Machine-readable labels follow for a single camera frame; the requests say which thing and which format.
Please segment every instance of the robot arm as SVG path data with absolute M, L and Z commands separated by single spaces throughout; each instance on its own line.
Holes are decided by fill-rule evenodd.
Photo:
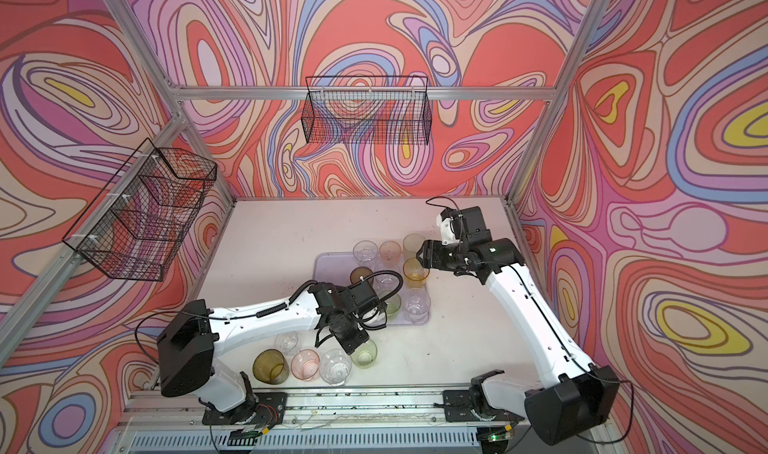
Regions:
M 381 299 L 367 279 L 384 273 L 398 278 L 398 286 Z M 291 297 L 245 307 L 207 309 L 202 299 L 184 306 L 158 337 L 160 388 L 164 396 L 195 394 L 222 416 L 241 422 L 255 409 L 248 376 L 219 361 L 224 353 L 277 334 L 328 327 L 351 354 L 369 339 L 368 323 L 384 316 L 386 300 L 402 287 L 394 271 L 373 273 L 352 286 L 314 280 Z
M 442 240 L 425 241 L 419 262 L 487 285 L 518 327 L 540 380 L 522 382 L 500 370 L 475 377 L 470 389 L 475 411 L 490 407 L 527 417 L 551 446 L 605 422 L 618 391 L 617 376 L 609 366 L 598 368 L 571 339 L 512 241 L 493 240 L 477 207 L 446 207 L 437 221 Z
M 540 382 L 521 382 L 500 370 L 475 377 L 475 410 L 527 417 L 550 445 L 605 422 L 618 391 L 614 371 L 595 366 L 571 339 L 512 241 L 493 240 L 478 207 L 447 207 L 438 225 L 442 239 L 425 241 L 419 262 L 487 285 L 517 325 L 538 371 Z M 282 302 L 233 309 L 207 309 L 202 299 L 188 303 L 158 337 L 163 395 L 194 393 L 230 423 L 247 421 L 256 408 L 248 376 L 232 371 L 219 356 L 264 337 L 325 327 L 347 353 L 354 352 L 368 340 L 368 330 L 382 328 L 366 322 L 383 315 L 384 301 L 402 287 L 396 272 L 372 276 L 383 273 L 397 276 L 399 285 L 381 299 L 364 279 L 347 287 L 308 281 Z

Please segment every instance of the wall-mounted basket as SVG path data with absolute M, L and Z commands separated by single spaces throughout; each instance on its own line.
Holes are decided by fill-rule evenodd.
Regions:
M 426 76 L 308 76 L 307 143 L 429 144 Z
M 161 281 L 214 185 L 216 173 L 214 161 L 184 149 L 153 145 L 136 176 L 96 225 L 83 236 L 69 236 L 98 197 L 74 222 L 63 242 L 111 279 Z

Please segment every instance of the psychedelic wall pattern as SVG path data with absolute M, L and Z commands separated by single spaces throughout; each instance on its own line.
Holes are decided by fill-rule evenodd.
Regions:
M 766 85 L 768 0 L 613 0 L 515 195 L 631 452 L 768 450 Z
M 363 64 L 490 86 L 530 72 L 552 85 L 589 0 L 128 2 L 179 85 L 295 86 Z
M 185 104 L 235 197 L 503 195 L 544 106 L 462 100 L 424 146 L 307 144 L 297 101 Z
M 342 74 L 552 85 L 589 2 L 128 1 L 171 82 L 203 86 Z M 196 100 L 185 108 L 236 197 L 364 197 L 505 194 L 543 103 L 433 103 L 429 147 L 307 146 L 301 106 Z
M 88 201 L 169 114 L 101 0 L 0 0 L 0 17 L 5 313 Z M 149 311 L 187 300 L 224 205 L 211 191 L 163 283 L 106 279 L 89 264 L 76 271 L 0 370 L 0 452 L 99 449 L 129 391 L 153 369 L 132 329 Z M 167 321 L 142 325 L 142 338 Z

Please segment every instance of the plastic tray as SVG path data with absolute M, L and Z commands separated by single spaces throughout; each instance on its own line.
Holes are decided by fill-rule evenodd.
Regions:
M 322 253 L 315 259 L 315 273 L 312 278 L 318 282 L 329 282 L 336 286 L 349 286 L 350 285 L 350 273 L 359 267 L 360 263 L 355 259 L 354 254 L 351 252 L 326 252 Z M 398 262 L 398 272 L 402 272 L 402 258 Z M 427 291 L 426 285 L 417 289 Z M 402 299 L 402 305 L 406 305 L 406 296 L 408 288 L 403 286 L 400 289 L 400 298 Z M 418 322 L 412 322 L 408 319 L 402 307 L 398 311 L 395 319 L 388 319 L 387 326 L 390 325 L 424 325 L 429 321 L 429 317 L 432 313 L 427 313 L 424 319 L 420 319 Z

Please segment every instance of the plastic cup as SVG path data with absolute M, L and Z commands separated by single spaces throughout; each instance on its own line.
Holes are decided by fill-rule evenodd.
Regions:
M 286 359 L 292 359 L 301 350 L 299 334 L 295 332 L 278 334 L 275 337 L 275 349 L 279 350 Z
M 367 276 L 370 276 L 371 274 L 373 274 L 373 271 L 370 270 L 368 267 L 362 267 L 362 266 L 361 267 L 356 267 L 350 273 L 350 282 L 353 283 L 353 284 L 357 284 L 361 280 L 365 279 Z M 377 277 L 372 277 L 372 278 L 368 279 L 368 283 L 373 285 L 373 281 Z
M 416 257 L 416 253 L 422 247 L 425 240 L 426 237 L 421 234 L 408 234 L 402 240 L 402 249 L 404 251 L 403 255 L 406 256 L 406 259 L 412 259 L 413 257 Z
M 373 365 L 373 361 L 376 360 L 378 354 L 379 350 L 376 348 L 376 343 L 374 343 L 372 339 L 368 339 L 355 349 L 355 352 L 350 355 L 350 358 L 356 366 L 360 367 L 360 369 L 368 369 Z
M 277 349 L 267 349 L 254 361 L 254 377 L 266 384 L 282 384 L 288 379 L 288 363 Z
M 384 263 L 378 263 L 375 267 L 373 267 L 373 272 L 379 272 L 382 270 L 394 270 L 391 266 L 387 266 Z M 379 276 L 376 276 L 373 278 L 374 284 L 379 284 L 382 286 L 385 286 L 390 291 L 395 289 L 395 286 L 397 286 L 397 277 L 395 277 L 392 274 L 380 274 Z
M 300 381 L 310 381 L 320 368 L 320 356 L 312 349 L 304 349 L 293 356 L 290 372 Z
M 413 289 L 406 299 L 406 305 L 402 307 L 406 311 L 406 318 L 413 323 L 422 322 L 429 315 L 429 306 L 432 304 L 429 294 L 424 289 Z
M 397 264 L 401 255 L 402 248 L 400 247 L 400 244 L 394 240 L 387 240 L 379 246 L 379 259 L 385 264 L 389 264 L 390 266 Z
M 402 265 L 402 273 L 406 277 L 409 287 L 419 287 L 424 285 L 424 281 L 429 276 L 429 269 L 422 267 L 418 259 L 414 257 Z
M 363 240 L 355 244 L 355 247 L 352 249 L 352 254 L 354 254 L 357 262 L 372 263 L 379 257 L 379 246 L 370 240 Z
M 394 319 L 400 310 L 400 306 L 402 305 L 402 298 L 400 297 L 400 294 L 395 294 L 384 302 L 386 302 L 385 312 L 387 320 Z
M 389 293 L 391 293 L 391 290 L 383 290 L 379 294 L 379 299 L 381 299 L 382 297 L 384 297 L 384 295 L 387 295 Z M 386 312 L 386 320 L 387 322 L 389 322 L 390 320 L 395 319 L 395 317 L 397 316 L 397 313 L 400 310 L 400 305 L 402 305 L 402 299 L 400 298 L 400 294 L 395 294 L 384 302 L 386 302 L 386 308 L 384 312 Z M 382 325 L 384 324 L 384 317 L 382 316 L 381 319 L 372 320 L 367 324 L 372 326 Z
M 352 372 L 352 360 L 341 349 L 330 350 L 320 358 L 320 377 L 332 386 L 343 386 Z

